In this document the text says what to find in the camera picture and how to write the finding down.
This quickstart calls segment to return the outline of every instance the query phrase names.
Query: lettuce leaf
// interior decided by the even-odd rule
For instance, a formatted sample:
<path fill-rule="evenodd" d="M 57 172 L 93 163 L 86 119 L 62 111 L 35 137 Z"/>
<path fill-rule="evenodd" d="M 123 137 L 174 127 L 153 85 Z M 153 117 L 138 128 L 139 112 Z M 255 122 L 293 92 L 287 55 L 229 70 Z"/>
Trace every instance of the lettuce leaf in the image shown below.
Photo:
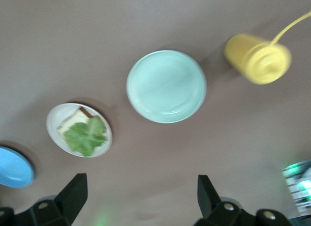
<path fill-rule="evenodd" d="M 96 147 L 101 146 L 106 138 L 105 124 L 100 117 L 95 116 L 86 123 L 78 122 L 64 133 L 65 141 L 72 151 L 80 152 L 83 156 L 90 156 Z"/>

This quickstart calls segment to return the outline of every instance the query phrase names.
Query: table surface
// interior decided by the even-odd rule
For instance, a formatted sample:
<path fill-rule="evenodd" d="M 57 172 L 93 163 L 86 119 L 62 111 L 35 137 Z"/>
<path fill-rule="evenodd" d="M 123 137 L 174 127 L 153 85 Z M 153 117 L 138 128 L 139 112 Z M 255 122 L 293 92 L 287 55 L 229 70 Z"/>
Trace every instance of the table surface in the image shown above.
<path fill-rule="evenodd" d="M 197 176 L 249 213 L 297 211 L 281 170 L 311 158 L 311 19 L 280 42 L 289 71 L 263 86 L 223 57 L 225 42 L 246 32 L 272 39 L 310 10 L 311 0 L 0 0 L 0 143 L 35 167 L 29 187 L 0 186 L 3 206 L 22 212 L 87 173 L 88 200 L 74 226 L 193 225 L 201 213 Z M 131 67 L 157 50 L 193 57 L 207 96 L 172 124 L 140 116 L 126 95 Z M 94 106 L 113 143 L 96 158 L 61 150 L 46 129 L 58 104 Z"/>

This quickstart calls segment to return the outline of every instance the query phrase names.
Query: mint green plate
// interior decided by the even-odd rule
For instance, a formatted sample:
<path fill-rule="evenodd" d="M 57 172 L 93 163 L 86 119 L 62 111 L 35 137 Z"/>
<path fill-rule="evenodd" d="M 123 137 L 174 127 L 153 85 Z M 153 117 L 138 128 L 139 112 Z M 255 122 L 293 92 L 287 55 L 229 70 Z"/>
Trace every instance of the mint green plate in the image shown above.
<path fill-rule="evenodd" d="M 161 50 L 141 58 L 126 85 L 133 108 L 159 123 L 182 121 L 202 105 L 207 85 L 198 63 L 188 55 Z"/>

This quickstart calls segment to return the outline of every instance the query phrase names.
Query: metal bolt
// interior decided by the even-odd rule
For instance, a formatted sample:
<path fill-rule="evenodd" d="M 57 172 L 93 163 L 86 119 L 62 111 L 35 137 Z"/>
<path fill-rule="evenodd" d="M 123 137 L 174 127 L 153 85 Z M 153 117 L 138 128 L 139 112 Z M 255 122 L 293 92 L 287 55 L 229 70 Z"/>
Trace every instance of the metal bolt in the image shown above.
<path fill-rule="evenodd" d="M 46 208 L 48 205 L 49 205 L 49 204 L 47 204 L 47 203 L 41 203 L 41 204 L 38 206 L 38 208 L 39 208 L 39 209 L 43 209 L 43 208 Z"/>
<path fill-rule="evenodd" d="M 231 203 L 225 203 L 224 207 L 226 210 L 234 210 L 234 207 L 232 206 Z"/>
<path fill-rule="evenodd" d="M 266 211 L 263 213 L 263 215 L 264 215 L 265 217 L 267 217 L 268 219 L 270 219 L 270 220 L 275 220 L 275 219 L 276 219 L 276 216 L 275 216 L 272 212 L 270 212 L 270 211 L 268 211 L 268 210 L 266 210 Z"/>

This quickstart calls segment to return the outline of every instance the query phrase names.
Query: green light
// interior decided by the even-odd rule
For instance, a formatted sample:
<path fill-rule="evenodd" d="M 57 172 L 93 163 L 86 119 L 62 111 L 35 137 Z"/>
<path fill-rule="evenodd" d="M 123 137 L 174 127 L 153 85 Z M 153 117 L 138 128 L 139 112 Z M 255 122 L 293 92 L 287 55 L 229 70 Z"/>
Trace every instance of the green light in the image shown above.
<path fill-rule="evenodd" d="M 291 175 L 295 175 L 297 173 L 299 173 L 299 167 L 297 164 L 292 164 L 290 166 L 288 166 L 289 168 L 289 172 L 291 172 Z"/>
<path fill-rule="evenodd" d="M 307 193 L 308 193 L 308 199 L 311 199 L 311 181 L 310 180 L 306 180 L 306 181 L 301 181 L 298 185 L 297 185 L 297 187 L 299 188 L 299 189 L 302 189 L 302 190 L 304 190 L 304 191 L 307 191 Z"/>
<path fill-rule="evenodd" d="M 108 225 L 108 217 L 106 214 L 103 214 L 102 216 L 96 219 L 94 226 L 107 226 L 107 225 Z"/>

